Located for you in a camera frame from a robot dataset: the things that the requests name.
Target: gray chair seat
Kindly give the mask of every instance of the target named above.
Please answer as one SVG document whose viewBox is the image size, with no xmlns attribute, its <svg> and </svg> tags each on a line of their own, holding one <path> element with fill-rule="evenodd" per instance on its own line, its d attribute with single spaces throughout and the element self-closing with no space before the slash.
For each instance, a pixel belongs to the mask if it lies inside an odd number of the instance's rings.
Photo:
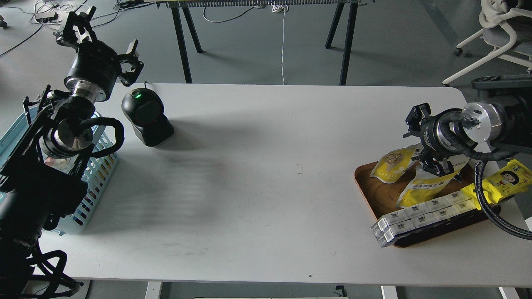
<svg viewBox="0 0 532 299">
<path fill-rule="evenodd" d="M 532 55 L 532 22 L 530 19 L 515 18 L 514 20 L 508 20 L 508 24 L 517 33 L 517 42 L 512 47 L 512 50 L 525 55 Z M 498 48 L 510 41 L 510 36 L 500 26 L 484 28 L 483 37 L 487 44 Z"/>
</svg>

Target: light blue plastic basket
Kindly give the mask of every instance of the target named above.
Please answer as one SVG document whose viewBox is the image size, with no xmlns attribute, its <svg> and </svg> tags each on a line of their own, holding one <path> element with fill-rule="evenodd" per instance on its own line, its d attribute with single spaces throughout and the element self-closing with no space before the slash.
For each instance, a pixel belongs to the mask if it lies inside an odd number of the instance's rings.
<svg viewBox="0 0 532 299">
<path fill-rule="evenodd" d="M 31 118 L 35 118 L 37 114 L 37 108 L 30 109 Z M 95 112 L 94 117 L 99 117 L 100 114 Z M 13 125 L 7 130 L 6 134 L 0 139 L 0 165 L 3 165 L 7 160 L 7 157 L 11 154 L 15 148 L 17 142 L 22 138 L 24 133 L 28 129 L 28 122 L 24 114 L 20 115 Z M 100 151 L 104 148 L 111 147 L 113 143 L 108 139 L 104 132 L 105 126 L 94 126 L 93 132 L 95 138 L 98 138 L 98 142 L 94 148 L 94 151 Z M 78 208 L 74 212 L 65 218 L 61 218 L 57 228 L 54 232 L 57 232 L 60 236 L 64 234 L 78 234 L 87 227 L 90 217 L 96 209 L 96 205 L 102 196 L 105 186 L 109 182 L 109 177 L 114 172 L 118 164 L 118 156 L 111 154 L 102 158 L 90 158 L 90 161 L 85 169 L 82 180 L 88 183 L 87 194 L 79 204 Z M 2 202 L 5 194 L 0 192 L 0 202 Z"/>
</svg>

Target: black metal table leg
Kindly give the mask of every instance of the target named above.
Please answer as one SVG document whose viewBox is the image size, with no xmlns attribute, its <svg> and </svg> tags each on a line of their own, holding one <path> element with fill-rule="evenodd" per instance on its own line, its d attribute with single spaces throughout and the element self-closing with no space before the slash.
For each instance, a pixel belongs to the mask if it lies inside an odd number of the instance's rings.
<svg viewBox="0 0 532 299">
<path fill-rule="evenodd" d="M 179 17 L 179 9 L 172 7 L 173 25 L 176 28 L 177 44 L 179 46 L 179 54 L 181 55 L 181 63 L 183 64 L 183 74 L 185 75 L 185 82 L 192 83 L 192 76 L 190 75 L 190 66 L 188 65 L 187 47 L 185 46 L 185 38 L 183 36 L 183 27 L 181 26 L 181 18 Z"/>
<path fill-rule="evenodd" d="M 342 61 L 342 72 L 340 73 L 340 85 L 345 85 L 347 81 L 347 70 L 349 68 L 349 58 L 351 57 L 351 45 L 353 44 L 353 33 L 355 32 L 356 13 L 358 9 L 358 1 L 350 4 L 349 19 L 347 19 L 347 33 L 345 35 L 344 59 Z"/>
<path fill-rule="evenodd" d="M 331 44 L 333 43 L 334 34 L 336 33 L 336 28 L 338 27 L 338 22 L 342 11 L 344 10 L 344 3 L 338 3 L 336 5 L 336 11 L 334 13 L 334 18 L 332 19 L 331 28 L 329 29 L 329 36 L 327 37 L 327 42 L 325 43 L 325 49 L 330 49 Z"/>
<path fill-rule="evenodd" d="M 182 7 L 183 14 L 185 15 L 185 20 L 188 24 L 188 29 L 190 30 L 190 35 L 192 35 L 192 41 L 194 42 L 194 46 L 196 47 L 196 52 L 203 53 L 203 50 L 201 49 L 200 40 L 198 39 L 198 34 L 196 33 L 196 27 L 194 27 L 194 23 L 192 21 L 192 16 L 190 15 L 190 10 L 188 7 Z"/>
</svg>

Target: office chair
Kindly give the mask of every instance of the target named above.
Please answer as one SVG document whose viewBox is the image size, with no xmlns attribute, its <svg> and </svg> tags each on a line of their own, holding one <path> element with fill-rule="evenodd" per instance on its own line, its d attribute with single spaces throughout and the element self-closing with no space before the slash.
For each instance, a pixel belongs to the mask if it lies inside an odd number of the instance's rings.
<svg viewBox="0 0 532 299">
<path fill-rule="evenodd" d="M 523 65 L 528 68 L 529 73 L 532 71 L 532 11 L 519 8 L 523 3 L 524 1 L 520 0 L 516 7 L 509 8 L 505 0 L 481 0 L 479 21 L 482 29 L 459 43 L 454 54 L 460 55 L 464 45 L 480 36 L 483 36 L 484 42 L 493 46 L 493 51 L 443 80 L 443 85 L 448 86 L 451 81 L 496 57 Z M 509 50 L 527 56 L 528 59 L 505 54 Z"/>
</svg>

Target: black scanner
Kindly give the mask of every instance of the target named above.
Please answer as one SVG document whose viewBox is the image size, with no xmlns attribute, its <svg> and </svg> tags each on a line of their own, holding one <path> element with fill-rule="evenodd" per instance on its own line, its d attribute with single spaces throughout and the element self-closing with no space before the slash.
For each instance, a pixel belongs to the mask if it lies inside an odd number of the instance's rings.
<svg viewBox="0 0 532 299">
<path fill-rule="evenodd" d="M 170 137 L 174 128 L 164 115 L 159 95 L 148 88 L 135 88 L 124 96 L 122 111 L 133 125 L 135 135 L 146 146 L 156 146 Z"/>
</svg>

